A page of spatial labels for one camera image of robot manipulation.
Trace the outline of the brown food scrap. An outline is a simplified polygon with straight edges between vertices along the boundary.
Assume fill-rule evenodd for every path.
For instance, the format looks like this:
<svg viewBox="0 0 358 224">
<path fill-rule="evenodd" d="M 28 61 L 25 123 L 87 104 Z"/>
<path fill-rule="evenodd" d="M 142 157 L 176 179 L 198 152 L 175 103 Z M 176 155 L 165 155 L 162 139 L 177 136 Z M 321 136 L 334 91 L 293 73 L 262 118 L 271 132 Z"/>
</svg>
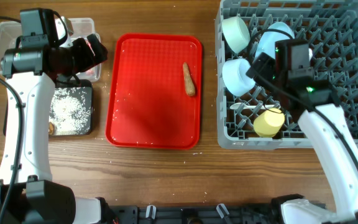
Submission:
<svg viewBox="0 0 358 224">
<path fill-rule="evenodd" d="M 56 131 L 56 129 L 55 129 L 54 124 L 53 124 L 52 122 L 49 122 L 49 125 L 48 125 L 48 135 L 49 135 L 49 136 L 55 135 L 55 131 Z"/>
</svg>

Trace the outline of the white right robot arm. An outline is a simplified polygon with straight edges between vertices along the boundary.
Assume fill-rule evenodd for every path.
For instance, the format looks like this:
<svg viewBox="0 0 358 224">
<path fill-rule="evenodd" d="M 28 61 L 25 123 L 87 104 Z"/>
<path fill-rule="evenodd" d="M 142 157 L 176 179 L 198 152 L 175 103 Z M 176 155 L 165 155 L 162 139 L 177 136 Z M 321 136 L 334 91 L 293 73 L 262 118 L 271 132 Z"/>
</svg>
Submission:
<svg viewBox="0 0 358 224">
<path fill-rule="evenodd" d="M 302 196 L 272 200 L 279 223 L 358 223 L 358 148 L 347 127 L 336 88 L 315 80 L 307 41 L 290 34 L 275 43 L 275 57 L 262 53 L 246 73 L 277 96 L 312 147 L 330 184 L 335 212 Z"/>
</svg>

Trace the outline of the yellow plastic cup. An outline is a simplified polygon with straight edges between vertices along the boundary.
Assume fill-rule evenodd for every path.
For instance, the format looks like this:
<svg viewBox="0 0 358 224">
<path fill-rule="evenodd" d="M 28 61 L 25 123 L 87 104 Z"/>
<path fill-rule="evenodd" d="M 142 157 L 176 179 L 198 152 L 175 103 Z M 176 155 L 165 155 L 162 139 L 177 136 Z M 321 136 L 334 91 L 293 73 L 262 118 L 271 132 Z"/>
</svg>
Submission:
<svg viewBox="0 0 358 224">
<path fill-rule="evenodd" d="M 253 123 L 254 131 L 263 138 L 274 137 L 282 128 L 285 115 L 278 108 L 271 108 L 259 115 Z"/>
</svg>

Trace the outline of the green bowl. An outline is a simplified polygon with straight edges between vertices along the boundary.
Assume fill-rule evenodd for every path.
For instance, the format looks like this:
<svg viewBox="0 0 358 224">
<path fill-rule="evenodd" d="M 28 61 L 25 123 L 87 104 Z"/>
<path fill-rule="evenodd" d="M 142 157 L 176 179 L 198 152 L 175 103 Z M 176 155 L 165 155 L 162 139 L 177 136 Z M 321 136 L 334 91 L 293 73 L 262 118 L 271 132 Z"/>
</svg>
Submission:
<svg viewBox="0 0 358 224">
<path fill-rule="evenodd" d="M 222 21 L 224 38 L 230 49 L 238 54 L 250 43 L 247 25 L 240 17 L 230 17 Z"/>
</svg>

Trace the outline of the large light blue plate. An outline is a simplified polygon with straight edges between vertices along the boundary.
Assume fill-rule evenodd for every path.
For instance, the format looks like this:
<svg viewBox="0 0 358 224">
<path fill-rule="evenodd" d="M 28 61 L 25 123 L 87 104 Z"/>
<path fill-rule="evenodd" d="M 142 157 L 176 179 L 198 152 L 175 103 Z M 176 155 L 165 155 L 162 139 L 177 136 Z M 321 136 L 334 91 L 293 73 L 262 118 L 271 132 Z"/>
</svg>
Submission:
<svg viewBox="0 0 358 224">
<path fill-rule="evenodd" d="M 276 22 L 268 27 L 268 29 L 277 29 L 286 32 L 291 37 L 295 37 L 293 30 L 284 22 Z M 266 32 L 261 36 L 259 40 L 257 50 L 255 53 L 256 60 L 261 53 L 265 53 L 275 59 L 275 43 L 276 41 L 286 40 L 289 37 L 285 34 L 281 34 L 278 32 Z"/>
</svg>

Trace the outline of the small light blue bowl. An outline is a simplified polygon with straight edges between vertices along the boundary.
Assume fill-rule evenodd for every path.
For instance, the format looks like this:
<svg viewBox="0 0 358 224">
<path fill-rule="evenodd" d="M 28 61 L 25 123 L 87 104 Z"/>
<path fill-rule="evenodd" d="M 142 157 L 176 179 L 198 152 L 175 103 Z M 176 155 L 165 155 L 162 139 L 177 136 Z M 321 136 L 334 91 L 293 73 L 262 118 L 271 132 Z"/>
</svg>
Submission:
<svg viewBox="0 0 358 224">
<path fill-rule="evenodd" d="M 246 75 L 250 63 L 243 58 L 228 60 L 223 64 L 223 81 L 230 93 L 242 96 L 255 86 L 255 80 Z"/>
</svg>

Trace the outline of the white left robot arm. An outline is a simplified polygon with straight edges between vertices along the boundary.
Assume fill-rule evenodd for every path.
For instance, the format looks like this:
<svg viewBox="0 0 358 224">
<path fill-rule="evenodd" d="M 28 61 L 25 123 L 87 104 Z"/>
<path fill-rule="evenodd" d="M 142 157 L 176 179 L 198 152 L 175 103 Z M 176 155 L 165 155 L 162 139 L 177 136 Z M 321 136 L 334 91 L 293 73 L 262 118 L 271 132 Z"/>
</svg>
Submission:
<svg viewBox="0 0 358 224">
<path fill-rule="evenodd" d="M 0 165 L 0 223 L 118 223 L 105 199 L 76 197 L 55 183 L 48 158 L 49 112 L 55 85 L 106 61 L 108 51 L 91 34 L 65 47 L 58 12 L 20 12 L 22 35 L 1 61 L 7 88 L 4 156 Z"/>
</svg>

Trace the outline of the brown carrot piece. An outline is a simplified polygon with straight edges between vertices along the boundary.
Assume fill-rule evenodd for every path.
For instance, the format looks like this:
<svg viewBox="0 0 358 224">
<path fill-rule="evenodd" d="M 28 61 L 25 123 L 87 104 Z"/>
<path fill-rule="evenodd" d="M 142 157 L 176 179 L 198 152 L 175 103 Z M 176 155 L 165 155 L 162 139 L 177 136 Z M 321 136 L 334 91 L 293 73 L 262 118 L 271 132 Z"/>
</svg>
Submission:
<svg viewBox="0 0 358 224">
<path fill-rule="evenodd" d="M 196 90 L 191 78 L 190 70 L 186 62 L 183 63 L 183 77 L 185 84 L 185 92 L 188 96 L 195 96 Z"/>
</svg>

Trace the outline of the white plastic spoon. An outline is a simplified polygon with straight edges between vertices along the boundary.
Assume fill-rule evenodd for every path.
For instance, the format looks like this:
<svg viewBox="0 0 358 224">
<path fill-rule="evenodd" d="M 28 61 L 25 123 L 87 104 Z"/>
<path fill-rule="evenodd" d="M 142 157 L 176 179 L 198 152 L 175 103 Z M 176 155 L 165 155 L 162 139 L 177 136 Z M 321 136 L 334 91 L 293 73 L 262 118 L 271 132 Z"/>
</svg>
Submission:
<svg viewBox="0 0 358 224">
<path fill-rule="evenodd" d="M 243 109 L 243 110 L 254 110 L 254 109 L 259 109 L 259 110 L 269 110 L 274 108 L 275 105 L 257 105 L 257 106 L 252 106 L 252 105 L 246 105 L 244 103 L 234 103 L 233 105 L 231 105 L 229 108 L 231 110 L 238 110 L 238 109 Z"/>
</svg>

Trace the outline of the white rice grains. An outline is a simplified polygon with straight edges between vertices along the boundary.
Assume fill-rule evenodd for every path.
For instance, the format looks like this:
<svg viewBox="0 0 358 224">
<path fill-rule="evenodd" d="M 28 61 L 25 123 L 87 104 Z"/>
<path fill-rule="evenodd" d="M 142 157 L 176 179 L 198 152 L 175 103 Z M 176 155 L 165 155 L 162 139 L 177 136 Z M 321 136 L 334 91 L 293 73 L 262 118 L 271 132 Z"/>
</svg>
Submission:
<svg viewBox="0 0 358 224">
<path fill-rule="evenodd" d="M 91 131 L 91 87 L 56 88 L 49 113 L 55 126 L 54 136 L 85 135 Z"/>
</svg>

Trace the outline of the red snack wrapper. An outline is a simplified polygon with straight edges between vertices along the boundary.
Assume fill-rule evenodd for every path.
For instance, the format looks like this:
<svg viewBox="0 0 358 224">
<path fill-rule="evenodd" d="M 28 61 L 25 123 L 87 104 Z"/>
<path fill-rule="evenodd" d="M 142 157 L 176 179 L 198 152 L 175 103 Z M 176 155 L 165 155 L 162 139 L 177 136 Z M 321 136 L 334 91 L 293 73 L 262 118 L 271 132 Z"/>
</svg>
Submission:
<svg viewBox="0 0 358 224">
<path fill-rule="evenodd" d="M 89 43 L 89 41 L 87 39 L 85 41 L 86 41 L 86 44 L 88 45 L 88 47 L 91 49 L 91 44 Z M 94 75 L 93 69 L 91 68 L 88 71 L 86 71 L 86 75 L 89 76 L 89 77 L 93 76 Z"/>
</svg>

